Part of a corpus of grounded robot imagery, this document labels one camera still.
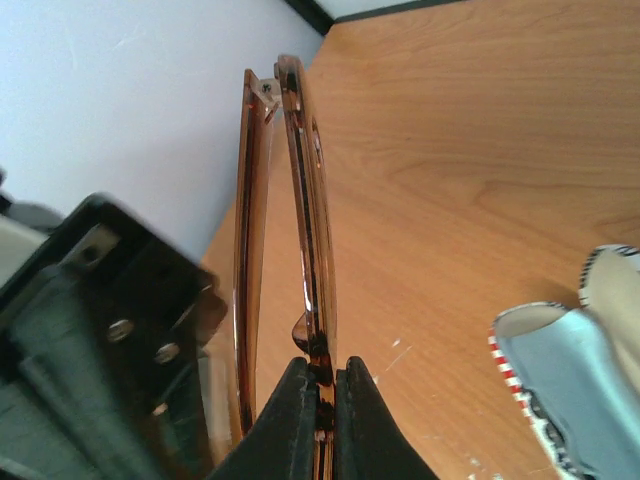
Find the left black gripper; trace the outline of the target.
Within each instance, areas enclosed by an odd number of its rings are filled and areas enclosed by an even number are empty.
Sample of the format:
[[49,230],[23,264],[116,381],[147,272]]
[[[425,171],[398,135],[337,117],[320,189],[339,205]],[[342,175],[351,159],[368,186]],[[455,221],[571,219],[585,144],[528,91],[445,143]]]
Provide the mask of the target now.
[[204,479],[204,345],[218,281],[103,195],[70,215],[3,199],[1,475]]

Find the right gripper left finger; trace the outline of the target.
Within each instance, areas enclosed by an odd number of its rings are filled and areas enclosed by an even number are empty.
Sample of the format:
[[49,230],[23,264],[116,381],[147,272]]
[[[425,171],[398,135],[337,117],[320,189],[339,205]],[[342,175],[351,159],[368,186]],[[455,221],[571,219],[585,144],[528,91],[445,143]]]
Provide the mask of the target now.
[[247,436],[209,478],[312,478],[316,396],[306,360],[292,359]]

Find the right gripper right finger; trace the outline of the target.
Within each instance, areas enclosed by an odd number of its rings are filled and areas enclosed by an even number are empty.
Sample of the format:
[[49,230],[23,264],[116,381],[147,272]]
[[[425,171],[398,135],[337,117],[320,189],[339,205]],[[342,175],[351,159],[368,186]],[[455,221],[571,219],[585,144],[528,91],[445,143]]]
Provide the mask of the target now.
[[334,474],[337,479],[435,479],[404,437],[364,361],[337,372]]

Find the brown tinted sunglasses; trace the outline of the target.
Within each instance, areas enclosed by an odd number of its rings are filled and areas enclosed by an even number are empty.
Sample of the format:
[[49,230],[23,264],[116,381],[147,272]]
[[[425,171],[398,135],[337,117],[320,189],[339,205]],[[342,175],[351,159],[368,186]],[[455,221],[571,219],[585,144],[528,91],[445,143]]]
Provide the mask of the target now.
[[311,476],[335,476],[337,303],[324,157],[301,60],[282,54],[274,75],[244,76],[234,227],[233,409],[242,435],[256,421],[256,360],[273,120],[284,117],[302,267],[304,312],[292,336],[309,357],[319,405]]

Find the light blue cleaning cloth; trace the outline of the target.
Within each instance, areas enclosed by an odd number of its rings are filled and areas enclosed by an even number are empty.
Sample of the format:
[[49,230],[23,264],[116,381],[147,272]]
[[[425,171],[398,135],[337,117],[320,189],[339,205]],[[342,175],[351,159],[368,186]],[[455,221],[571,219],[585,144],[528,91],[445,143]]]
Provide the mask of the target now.
[[639,395],[594,319],[536,302],[502,312],[490,339],[560,478],[638,478]]

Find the flag print glasses case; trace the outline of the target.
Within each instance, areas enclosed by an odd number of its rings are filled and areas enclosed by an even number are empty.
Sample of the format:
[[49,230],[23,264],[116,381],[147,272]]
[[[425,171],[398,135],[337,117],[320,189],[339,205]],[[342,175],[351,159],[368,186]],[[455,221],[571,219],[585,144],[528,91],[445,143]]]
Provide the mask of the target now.
[[639,250],[591,252],[579,306],[501,312],[488,342],[514,400],[561,479],[639,476]]

